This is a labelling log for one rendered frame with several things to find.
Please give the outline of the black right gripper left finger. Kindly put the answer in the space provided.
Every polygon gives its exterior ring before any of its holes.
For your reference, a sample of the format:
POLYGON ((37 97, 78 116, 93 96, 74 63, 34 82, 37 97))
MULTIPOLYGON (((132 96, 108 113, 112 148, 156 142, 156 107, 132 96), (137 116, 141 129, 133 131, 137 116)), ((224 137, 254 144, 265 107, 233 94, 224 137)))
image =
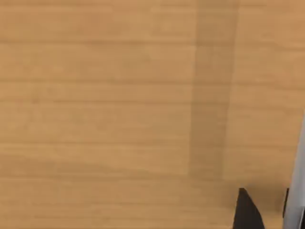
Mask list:
POLYGON ((233 229, 265 229, 262 216, 245 188, 239 188, 233 229))

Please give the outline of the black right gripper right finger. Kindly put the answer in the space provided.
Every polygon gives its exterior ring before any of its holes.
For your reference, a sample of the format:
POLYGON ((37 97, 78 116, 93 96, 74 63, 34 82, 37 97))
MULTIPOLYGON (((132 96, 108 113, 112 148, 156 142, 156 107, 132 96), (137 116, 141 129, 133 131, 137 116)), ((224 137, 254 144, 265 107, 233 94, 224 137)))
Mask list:
POLYGON ((285 201, 284 201, 284 206, 283 206, 283 218, 285 217, 285 210, 286 210, 288 196, 289 196, 289 188, 286 189, 286 193, 285 193, 285 201))

